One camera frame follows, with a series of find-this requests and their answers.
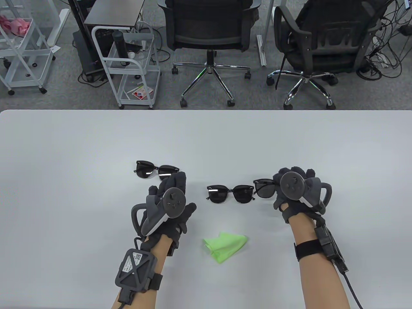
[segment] sunglasses lens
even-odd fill
[[[168,178],[171,174],[177,173],[179,169],[171,165],[162,165],[159,167],[159,178],[163,180]]]
[[[234,198],[242,204],[249,203],[252,200],[253,187],[247,185],[239,185],[233,188]]]
[[[275,194],[275,185],[272,181],[258,180],[255,187],[257,195],[263,199],[268,199]]]
[[[209,191],[210,201],[216,204],[223,203],[229,192],[229,189],[223,185],[210,186],[207,187],[207,190]]]
[[[137,161],[136,174],[140,178],[148,178],[155,170],[155,165],[149,161]]]

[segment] label sticker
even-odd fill
[[[134,264],[139,265],[140,260],[142,259],[143,254],[133,252],[133,259],[134,259]],[[123,266],[122,272],[129,272],[133,269],[133,265],[131,263],[130,256],[127,257],[126,263]]]

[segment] gray carpet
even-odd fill
[[[35,20],[42,29],[51,27],[48,7],[45,0],[31,0],[31,9]],[[285,95],[296,83],[296,80],[282,78],[279,88],[268,87],[265,83],[266,74],[280,67],[283,55],[274,45],[273,29],[269,30],[266,58],[268,66],[261,68],[256,46],[256,34],[261,34],[267,14],[268,0],[263,0],[260,7],[260,20],[252,28],[250,49],[244,53],[240,51],[220,51],[216,63],[244,65],[252,68],[252,79],[245,80],[243,73],[233,71],[220,71],[221,77],[232,91],[236,106],[234,109],[282,109]],[[303,6],[303,0],[288,2],[292,14],[296,16]],[[67,7],[56,0],[60,11]],[[156,0],[146,0],[144,5],[144,19],[154,27],[165,25],[163,11],[157,6]],[[16,88],[16,94],[9,96],[7,89],[0,85],[0,111],[5,109],[117,109],[117,103],[109,84],[94,89],[87,85],[79,84],[77,77],[81,72],[80,61],[75,48],[72,46],[72,33],[77,30],[73,16],[69,16],[66,26],[58,41],[61,47],[56,53],[56,61],[52,63],[49,78],[45,88],[47,94],[42,95],[36,87]],[[393,38],[393,48],[399,52],[406,38],[398,35]],[[412,46],[408,42],[406,50]],[[155,109],[180,109],[179,100],[181,92],[191,83],[199,73],[193,68],[181,68],[179,75],[171,74],[172,61],[202,62],[205,61],[204,51],[180,49],[171,52],[171,59],[162,63],[163,75],[160,81],[160,90]],[[394,74],[392,70],[383,71]],[[1,66],[0,74],[5,74]],[[395,79],[382,78],[376,82],[360,79],[356,74],[341,74],[338,76],[339,84],[330,87],[320,81],[330,92],[338,109],[412,109],[412,52],[403,61],[402,75]],[[227,97],[223,89],[212,76],[206,76],[187,96],[189,109],[230,109],[226,106]],[[313,87],[304,85],[293,101],[295,109],[320,110],[325,107],[325,99]],[[139,109],[141,107],[127,106],[126,109]]]

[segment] green cloth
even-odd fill
[[[248,238],[243,235],[221,232],[219,237],[204,239],[204,241],[206,247],[209,248],[212,257],[219,264],[222,264],[242,248],[248,241]]]

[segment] gloved hand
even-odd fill
[[[149,188],[149,195],[156,195],[155,203],[158,204],[160,199],[163,197],[164,193],[170,189],[176,187],[186,193],[186,174],[184,172],[173,173],[170,177],[165,178],[159,185],[159,188],[156,186],[151,186]],[[151,239],[159,241],[161,235],[166,235],[167,237],[173,240],[172,245],[169,249],[168,256],[173,254],[173,251],[179,247],[179,239],[182,233],[187,233],[186,222],[189,220],[190,216],[196,210],[196,204],[190,203],[186,205],[185,210],[177,218],[169,218],[166,222],[163,222],[156,231],[149,235],[149,241]],[[143,213],[142,222],[147,218],[147,211]]]
[[[288,199],[285,196],[285,194],[282,192],[282,189],[280,187],[281,178],[284,174],[286,174],[287,172],[290,172],[290,171],[298,173],[305,180],[308,179],[308,178],[315,177],[315,171],[313,169],[308,169],[306,173],[300,167],[297,167],[297,166],[294,166],[291,169],[288,169],[286,167],[283,168],[283,169],[280,169],[279,172],[273,176],[273,181],[275,182],[275,191],[277,193],[277,198],[276,198],[276,201],[273,204],[273,208],[279,209],[281,212],[283,212],[283,210],[281,209],[281,205],[285,204],[285,203],[288,203],[289,207],[292,208],[292,210],[295,214],[297,214],[297,213],[315,213],[308,206],[303,204],[302,202]]]

